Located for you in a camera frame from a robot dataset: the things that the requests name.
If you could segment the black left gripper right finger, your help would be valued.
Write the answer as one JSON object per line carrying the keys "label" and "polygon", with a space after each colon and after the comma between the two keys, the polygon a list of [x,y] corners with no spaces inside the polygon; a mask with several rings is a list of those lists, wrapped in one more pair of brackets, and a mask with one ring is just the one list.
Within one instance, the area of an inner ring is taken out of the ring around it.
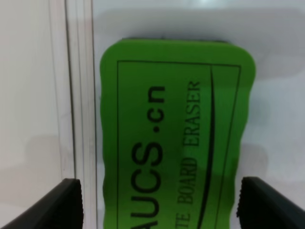
{"label": "black left gripper right finger", "polygon": [[303,229],[305,211],[258,177],[244,177],[237,207],[243,229]]}

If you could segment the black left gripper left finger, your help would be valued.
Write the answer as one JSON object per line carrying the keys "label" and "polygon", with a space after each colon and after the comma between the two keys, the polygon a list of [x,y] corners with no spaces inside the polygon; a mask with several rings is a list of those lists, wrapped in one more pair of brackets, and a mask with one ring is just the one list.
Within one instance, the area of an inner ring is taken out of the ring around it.
{"label": "black left gripper left finger", "polygon": [[65,178],[4,229],[82,229],[80,180]]}

